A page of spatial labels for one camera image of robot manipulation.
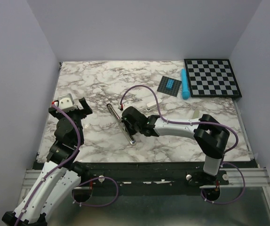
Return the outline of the black metal stapler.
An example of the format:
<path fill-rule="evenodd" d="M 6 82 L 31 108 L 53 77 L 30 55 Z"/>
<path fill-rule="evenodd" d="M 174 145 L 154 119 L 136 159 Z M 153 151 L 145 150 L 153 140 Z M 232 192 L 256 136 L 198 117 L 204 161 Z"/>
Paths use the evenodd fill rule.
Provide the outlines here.
<path fill-rule="evenodd" d="M 107 109 L 109 110 L 110 114 L 113 116 L 113 118 L 115 119 L 116 123 L 118 124 L 120 130 L 122 131 L 124 137 L 127 139 L 128 143 L 130 145 L 135 145 L 136 141 L 133 138 L 132 135 L 129 134 L 129 132 L 127 131 L 124 123 L 122 122 L 122 119 L 119 117 L 119 115 L 116 113 L 116 111 L 114 110 L 113 106 L 111 104 L 107 104 Z"/>

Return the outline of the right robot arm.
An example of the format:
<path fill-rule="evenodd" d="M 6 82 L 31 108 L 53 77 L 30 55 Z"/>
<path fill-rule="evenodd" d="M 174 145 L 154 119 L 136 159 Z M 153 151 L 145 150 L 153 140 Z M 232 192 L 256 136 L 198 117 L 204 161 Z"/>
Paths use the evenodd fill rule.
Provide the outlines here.
<path fill-rule="evenodd" d="M 159 115 L 146 117 L 134 107 L 122 113 L 122 122 L 130 135 L 140 133 L 146 137 L 176 136 L 195 140 L 206 155 L 201 180 L 212 184 L 218 179 L 218 171 L 230 132 L 212 116 L 199 119 L 168 122 Z"/>

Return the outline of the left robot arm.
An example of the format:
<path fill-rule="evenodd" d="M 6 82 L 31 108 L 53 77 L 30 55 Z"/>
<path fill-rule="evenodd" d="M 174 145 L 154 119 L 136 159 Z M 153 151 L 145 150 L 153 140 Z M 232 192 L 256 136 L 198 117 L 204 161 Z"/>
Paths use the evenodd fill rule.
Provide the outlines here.
<path fill-rule="evenodd" d="M 71 94 L 60 96 L 48 112 L 58 122 L 47 160 L 26 197 L 13 211 L 6 212 L 2 221 L 8 226 L 46 226 L 52 212 L 72 189 L 84 186 L 89 175 L 75 158 L 84 144 L 82 119 L 92 114 L 85 98 L 81 108 Z"/>

